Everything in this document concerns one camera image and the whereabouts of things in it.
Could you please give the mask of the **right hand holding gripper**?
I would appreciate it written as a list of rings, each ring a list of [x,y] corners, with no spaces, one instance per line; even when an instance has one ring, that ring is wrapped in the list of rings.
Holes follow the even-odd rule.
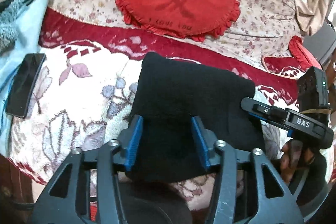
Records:
[[[288,185],[298,168],[310,165],[315,158],[310,148],[304,148],[299,140],[291,139],[282,147],[283,155],[280,159],[281,178]]]

